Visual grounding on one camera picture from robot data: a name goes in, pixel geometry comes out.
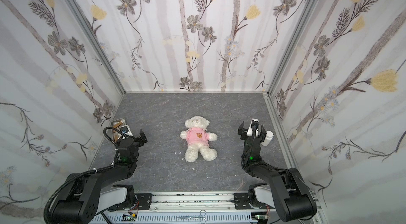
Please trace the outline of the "white plush teddy bear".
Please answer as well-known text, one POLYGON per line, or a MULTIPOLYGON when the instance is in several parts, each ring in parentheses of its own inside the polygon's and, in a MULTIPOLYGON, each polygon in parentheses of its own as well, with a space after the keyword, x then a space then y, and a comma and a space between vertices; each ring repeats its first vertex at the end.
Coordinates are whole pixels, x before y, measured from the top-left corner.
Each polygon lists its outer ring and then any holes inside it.
MULTIPOLYGON (((207 131, 207 127, 209 126, 210 122, 206 118, 202 116, 194 116, 190 119, 185 121, 185 127, 187 128, 186 131, 182 131, 180 133, 180 138, 186 141, 187 131, 191 127, 203 128, 209 134, 209 142, 214 142, 218 140, 218 136, 215 133, 211 133, 207 131)), ((189 163, 193 163, 198 159, 199 154, 203 157, 206 161, 213 161, 217 158, 217 151, 210 147, 210 145, 205 146, 201 143, 194 143, 192 145, 187 144, 187 150, 185 152, 185 161, 189 163)))

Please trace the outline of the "pink fleece teddy hoodie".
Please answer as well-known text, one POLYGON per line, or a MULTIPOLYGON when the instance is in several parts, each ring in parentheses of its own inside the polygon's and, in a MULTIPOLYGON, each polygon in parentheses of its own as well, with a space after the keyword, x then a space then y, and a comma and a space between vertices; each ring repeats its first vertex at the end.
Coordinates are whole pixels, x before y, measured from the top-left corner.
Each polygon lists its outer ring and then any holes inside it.
POLYGON ((186 141, 188 146, 194 143, 201 143, 205 146, 208 146, 209 134, 203 128, 191 127, 187 131, 186 141))

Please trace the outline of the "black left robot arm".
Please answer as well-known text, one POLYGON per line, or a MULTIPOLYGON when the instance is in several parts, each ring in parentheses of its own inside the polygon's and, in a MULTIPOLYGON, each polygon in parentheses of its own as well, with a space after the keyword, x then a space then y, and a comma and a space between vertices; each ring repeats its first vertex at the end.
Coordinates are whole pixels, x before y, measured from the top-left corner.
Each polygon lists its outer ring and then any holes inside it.
POLYGON ((139 159, 139 148, 148 139, 143 131, 134 137, 114 127, 111 130, 122 137, 118 142, 113 142, 115 156, 112 163, 103 168, 69 175, 45 204, 43 218, 46 223, 88 224, 106 210, 130 210, 138 206, 139 200, 133 186, 118 185, 117 182, 133 175, 139 159))

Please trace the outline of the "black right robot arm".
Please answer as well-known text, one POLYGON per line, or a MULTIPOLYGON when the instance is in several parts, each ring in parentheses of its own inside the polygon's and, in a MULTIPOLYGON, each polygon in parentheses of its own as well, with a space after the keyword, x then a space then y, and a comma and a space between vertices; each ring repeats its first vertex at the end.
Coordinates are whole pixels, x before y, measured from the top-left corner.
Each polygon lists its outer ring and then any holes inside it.
POLYGON ((317 213, 316 199, 296 168, 283 169, 268 164, 260 155, 261 144, 265 142, 267 131, 252 119, 249 128, 241 124, 237 134, 244 141, 241 156, 243 171, 261 179, 264 184, 251 189, 251 205, 263 203, 276 210, 283 222, 310 220, 317 213))

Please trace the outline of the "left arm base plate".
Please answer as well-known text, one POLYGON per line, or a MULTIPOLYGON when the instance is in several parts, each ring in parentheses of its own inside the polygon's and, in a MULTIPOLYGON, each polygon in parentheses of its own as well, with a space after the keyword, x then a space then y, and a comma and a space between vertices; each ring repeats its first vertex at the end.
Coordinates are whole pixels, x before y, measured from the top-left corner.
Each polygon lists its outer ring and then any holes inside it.
POLYGON ((150 210, 152 202, 152 193, 136 193, 134 196, 128 196, 123 203, 109 207, 107 211, 134 211, 150 210))

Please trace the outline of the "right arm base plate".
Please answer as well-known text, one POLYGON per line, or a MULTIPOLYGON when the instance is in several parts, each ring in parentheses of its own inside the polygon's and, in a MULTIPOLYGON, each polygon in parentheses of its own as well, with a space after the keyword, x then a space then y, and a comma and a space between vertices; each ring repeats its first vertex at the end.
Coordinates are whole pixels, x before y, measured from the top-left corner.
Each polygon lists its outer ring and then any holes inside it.
POLYGON ((255 203, 246 192, 236 192, 233 194, 233 197, 231 202, 236 210, 267 210, 266 204, 255 203))

